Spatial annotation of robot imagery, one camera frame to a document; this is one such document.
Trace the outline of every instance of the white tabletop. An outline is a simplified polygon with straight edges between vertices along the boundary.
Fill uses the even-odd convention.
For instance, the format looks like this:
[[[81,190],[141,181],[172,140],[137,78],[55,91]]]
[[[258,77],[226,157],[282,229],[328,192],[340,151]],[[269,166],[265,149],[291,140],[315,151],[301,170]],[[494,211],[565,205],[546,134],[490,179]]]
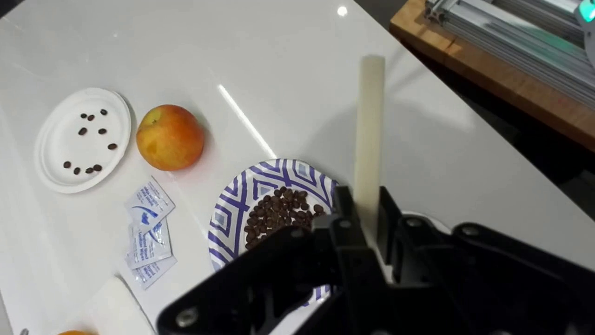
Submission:
[[[122,270],[122,205],[150,175],[176,203],[178,263],[135,289],[137,300],[154,318],[204,279],[219,190],[267,158],[237,108],[275,155],[351,183],[364,54],[386,58],[381,183],[403,209],[487,224],[595,268],[592,222],[349,0],[25,0],[0,21],[0,292],[12,330],[68,326],[64,317]],[[120,91],[135,123],[163,103],[204,116],[204,158],[187,173],[157,173],[131,145],[100,186],[50,192],[33,170],[37,130],[89,86]]]

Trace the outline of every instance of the blue and white patterned plate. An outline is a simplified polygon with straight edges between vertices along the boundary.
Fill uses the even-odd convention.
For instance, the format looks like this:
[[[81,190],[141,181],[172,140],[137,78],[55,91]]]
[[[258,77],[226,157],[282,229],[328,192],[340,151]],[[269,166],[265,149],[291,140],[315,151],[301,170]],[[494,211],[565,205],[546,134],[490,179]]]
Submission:
[[[219,194],[209,214],[208,253],[217,270],[245,251],[243,225],[252,207],[282,186],[306,192],[310,209],[321,205],[327,214],[330,212],[334,181],[308,164],[276,158],[243,170]],[[325,296],[327,289],[315,289],[310,304],[321,302]]]

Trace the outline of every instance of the wooden edge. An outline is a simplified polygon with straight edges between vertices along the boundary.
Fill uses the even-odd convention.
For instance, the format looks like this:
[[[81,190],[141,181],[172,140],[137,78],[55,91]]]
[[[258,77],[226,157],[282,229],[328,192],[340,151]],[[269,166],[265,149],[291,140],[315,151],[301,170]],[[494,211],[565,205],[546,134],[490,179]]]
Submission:
[[[390,34],[585,149],[595,151],[592,108],[444,32],[444,28],[425,19],[423,0],[408,0],[390,19]]]

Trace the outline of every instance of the coffee beans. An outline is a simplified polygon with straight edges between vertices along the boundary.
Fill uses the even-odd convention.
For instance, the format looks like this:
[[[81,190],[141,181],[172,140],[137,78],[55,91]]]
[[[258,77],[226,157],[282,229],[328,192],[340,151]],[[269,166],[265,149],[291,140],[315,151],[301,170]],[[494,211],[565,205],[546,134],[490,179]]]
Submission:
[[[310,229],[312,220],[321,216],[323,207],[314,205],[314,212],[308,211],[306,192],[293,192],[278,188],[273,196],[262,197],[249,212],[245,231],[245,250],[254,248],[267,235],[284,225],[297,225]]]

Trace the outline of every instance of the black metal frame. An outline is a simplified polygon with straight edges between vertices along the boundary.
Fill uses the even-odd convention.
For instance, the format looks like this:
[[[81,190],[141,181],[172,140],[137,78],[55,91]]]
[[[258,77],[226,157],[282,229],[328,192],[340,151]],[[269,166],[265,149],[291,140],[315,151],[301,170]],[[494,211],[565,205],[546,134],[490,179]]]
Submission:
[[[269,333],[312,289],[330,296],[299,335],[595,333],[595,276],[475,224],[444,235],[403,216],[381,188],[381,274],[347,188],[312,231],[284,227],[191,289],[157,318],[163,335]]]

